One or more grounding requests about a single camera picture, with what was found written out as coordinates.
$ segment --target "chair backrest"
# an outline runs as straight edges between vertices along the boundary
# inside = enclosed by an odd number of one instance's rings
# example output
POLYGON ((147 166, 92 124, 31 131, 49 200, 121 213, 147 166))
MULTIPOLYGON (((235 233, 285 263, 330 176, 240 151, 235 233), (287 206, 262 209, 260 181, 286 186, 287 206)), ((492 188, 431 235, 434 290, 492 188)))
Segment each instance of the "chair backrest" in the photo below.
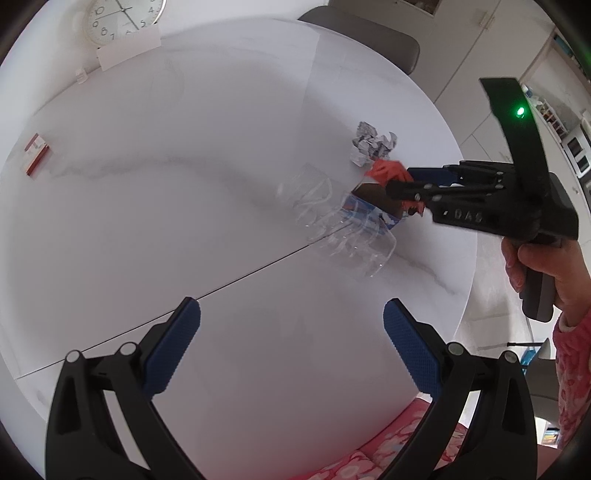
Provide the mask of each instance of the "chair backrest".
POLYGON ((540 355, 544 356, 547 350, 549 348, 542 347, 538 351, 527 367, 525 380, 530 389, 535 416, 558 426, 558 419, 560 417, 558 411, 560 384, 558 383, 558 375, 556 373, 556 362, 555 360, 540 358, 540 355))
POLYGON ((417 66, 421 48, 404 33, 370 20, 343 12, 335 7, 317 7, 300 17, 303 22, 328 28, 375 50, 407 75, 417 66))

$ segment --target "chair seat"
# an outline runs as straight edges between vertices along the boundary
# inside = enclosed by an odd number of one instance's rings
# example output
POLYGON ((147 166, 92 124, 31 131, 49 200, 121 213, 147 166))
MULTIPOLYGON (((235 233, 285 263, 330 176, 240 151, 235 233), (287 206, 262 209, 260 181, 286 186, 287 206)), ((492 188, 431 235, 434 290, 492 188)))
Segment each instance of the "chair seat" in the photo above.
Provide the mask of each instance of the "chair seat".
POLYGON ((421 48, 404 33, 335 7, 316 7, 300 17, 302 22, 328 28, 375 50, 407 75, 417 66, 421 48))

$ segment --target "screw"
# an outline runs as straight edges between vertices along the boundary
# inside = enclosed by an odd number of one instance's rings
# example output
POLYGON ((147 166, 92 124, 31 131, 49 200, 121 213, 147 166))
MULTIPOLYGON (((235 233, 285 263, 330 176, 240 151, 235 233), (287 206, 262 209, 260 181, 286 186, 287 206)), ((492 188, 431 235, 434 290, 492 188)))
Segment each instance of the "screw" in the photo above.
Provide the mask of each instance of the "screw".
POLYGON ((119 352, 121 353, 121 355, 125 355, 125 356, 133 355, 133 353, 136 351, 137 347, 138 346, 135 343, 128 342, 128 343, 125 343, 121 346, 121 348, 119 349, 119 352))
POLYGON ((459 343, 452 342, 447 346, 447 350, 454 356, 461 356, 464 354, 464 347, 459 343))
POLYGON ((505 352, 503 355, 504 355, 504 357, 505 357, 505 360, 507 360, 507 361, 508 361, 510 364, 516 364, 516 363, 517 363, 517 360, 519 360, 519 359, 517 358, 517 355, 516 355, 516 354, 514 354, 514 353, 513 353, 513 352, 511 352, 511 351, 507 351, 507 352, 505 352))
POLYGON ((78 350, 72 350, 70 353, 66 355, 66 361, 70 364, 73 364, 80 358, 80 352, 78 350))

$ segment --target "sleeve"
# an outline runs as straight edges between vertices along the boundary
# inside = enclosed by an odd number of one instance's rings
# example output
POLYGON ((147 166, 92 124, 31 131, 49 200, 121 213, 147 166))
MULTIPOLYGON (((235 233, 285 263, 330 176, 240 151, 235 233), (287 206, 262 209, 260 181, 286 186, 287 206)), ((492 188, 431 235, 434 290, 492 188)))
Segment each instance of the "sleeve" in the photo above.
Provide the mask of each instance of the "sleeve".
POLYGON ((558 446, 562 449, 576 432, 591 400, 591 312, 577 327, 568 327, 560 316, 553 338, 560 384, 558 446))

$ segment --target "round table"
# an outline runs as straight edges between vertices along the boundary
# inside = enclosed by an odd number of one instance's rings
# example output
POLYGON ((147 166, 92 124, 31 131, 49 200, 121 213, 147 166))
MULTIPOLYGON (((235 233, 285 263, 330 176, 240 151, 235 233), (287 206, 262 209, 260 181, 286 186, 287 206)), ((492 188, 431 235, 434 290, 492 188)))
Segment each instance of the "round table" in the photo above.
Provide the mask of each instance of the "round table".
POLYGON ((450 341, 476 236, 409 219, 366 281, 308 248, 277 186, 312 163, 354 187, 360 121, 396 133, 407 167, 461 159, 398 68, 300 22, 190 30, 43 107, 0 187, 0 348, 41 415, 66 352, 114 351, 192 296, 202 327, 155 404, 208 478, 303 473, 397 416, 416 389, 384 304, 399 297, 450 341), (27 177, 36 132, 51 153, 27 177))

